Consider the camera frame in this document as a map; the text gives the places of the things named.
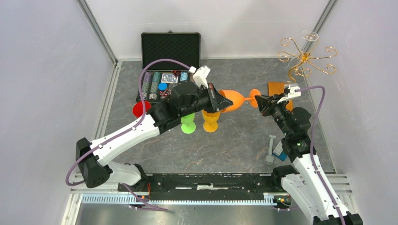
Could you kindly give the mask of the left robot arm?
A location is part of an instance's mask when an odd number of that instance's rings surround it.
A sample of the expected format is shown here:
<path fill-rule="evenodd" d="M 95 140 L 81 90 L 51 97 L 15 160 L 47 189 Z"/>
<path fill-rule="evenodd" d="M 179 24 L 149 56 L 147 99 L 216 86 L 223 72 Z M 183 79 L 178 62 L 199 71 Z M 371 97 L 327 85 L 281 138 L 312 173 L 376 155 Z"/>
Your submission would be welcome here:
<path fill-rule="evenodd" d="M 88 188 L 109 182 L 124 183 L 136 191 L 144 190 L 147 177 L 142 167 L 116 163 L 114 158 L 147 139 L 179 126 L 184 116 L 202 110 L 216 113 L 232 105 L 233 102 L 221 95 L 211 83 L 202 88 L 190 81 L 179 83 L 168 97 L 154 104 L 131 124 L 93 141 L 86 138 L 77 141 L 76 157 L 82 182 Z"/>

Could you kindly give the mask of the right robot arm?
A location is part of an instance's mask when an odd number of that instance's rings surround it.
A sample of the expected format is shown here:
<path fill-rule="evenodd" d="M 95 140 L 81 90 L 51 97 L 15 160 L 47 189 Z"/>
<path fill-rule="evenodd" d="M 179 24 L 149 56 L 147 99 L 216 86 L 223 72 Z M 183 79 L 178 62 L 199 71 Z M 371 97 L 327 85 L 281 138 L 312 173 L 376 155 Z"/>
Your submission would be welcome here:
<path fill-rule="evenodd" d="M 256 95 L 262 116 L 271 116 L 282 133 L 283 153 L 291 165 L 273 169 L 271 186 L 276 191 L 286 191 L 304 213 L 311 225 L 361 225 L 358 213 L 351 213 L 341 201 L 325 172 L 308 129 L 311 114 L 304 108 L 286 109 L 282 95 Z"/>

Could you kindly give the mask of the orange plastic wine glass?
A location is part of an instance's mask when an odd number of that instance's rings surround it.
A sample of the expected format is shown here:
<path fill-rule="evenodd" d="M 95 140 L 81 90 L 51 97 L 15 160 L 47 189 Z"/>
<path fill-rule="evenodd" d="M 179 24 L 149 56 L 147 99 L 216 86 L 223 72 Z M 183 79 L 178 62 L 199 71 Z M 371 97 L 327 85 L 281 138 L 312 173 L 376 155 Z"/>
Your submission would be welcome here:
<path fill-rule="evenodd" d="M 249 93 L 249 97 L 244 97 L 241 93 L 235 90 L 220 90 L 219 93 L 232 101 L 232 105 L 221 110 L 222 113 L 231 112 L 240 108 L 245 102 L 248 102 L 252 107 L 258 107 L 258 103 L 255 96 L 260 96 L 261 92 L 258 89 L 252 89 Z"/>

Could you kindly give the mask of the red plastic wine glass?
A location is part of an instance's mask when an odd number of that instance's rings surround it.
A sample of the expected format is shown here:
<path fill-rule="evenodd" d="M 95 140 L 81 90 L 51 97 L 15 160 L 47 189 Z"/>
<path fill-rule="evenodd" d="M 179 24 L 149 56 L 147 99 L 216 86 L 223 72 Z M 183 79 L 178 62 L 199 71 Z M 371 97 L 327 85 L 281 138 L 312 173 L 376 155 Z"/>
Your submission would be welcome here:
<path fill-rule="evenodd" d="M 143 108 L 142 102 L 136 103 L 133 108 L 132 108 L 132 113 L 136 118 L 141 117 L 144 112 L 148 112 L 148 110 L 151 108 L 151 104 L 148 101 L 144 101 L 145 105 L 145 110 Z"/>

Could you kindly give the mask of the green plastic wine glass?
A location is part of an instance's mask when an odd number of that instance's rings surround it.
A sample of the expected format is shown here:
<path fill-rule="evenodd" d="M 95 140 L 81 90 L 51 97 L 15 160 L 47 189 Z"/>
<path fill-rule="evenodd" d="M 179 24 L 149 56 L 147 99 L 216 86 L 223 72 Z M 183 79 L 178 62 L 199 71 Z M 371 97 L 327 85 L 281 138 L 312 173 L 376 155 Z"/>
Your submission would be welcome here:
<path fill-rule="evenodd" d="M 195 113 L 189 114 L 181 118 L 181 130 L 185 134 L 191 134 L 196 130 L 196 124 L 194 122 Z"/>

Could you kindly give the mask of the yellow plastic wine glass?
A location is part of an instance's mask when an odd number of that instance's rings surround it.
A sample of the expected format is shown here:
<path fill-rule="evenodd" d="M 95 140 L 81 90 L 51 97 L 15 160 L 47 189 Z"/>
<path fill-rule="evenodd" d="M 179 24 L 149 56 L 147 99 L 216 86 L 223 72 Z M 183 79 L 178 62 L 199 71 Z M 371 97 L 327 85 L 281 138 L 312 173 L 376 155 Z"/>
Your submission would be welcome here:
<path fill-rule="evenodd" d="M 203 129 L 208 133 L 213 133 L 218 129 L 218 119 L 220 117 L 220 112 L 208 113 L 202 110 L 202 117 L 204 119 Z"/>

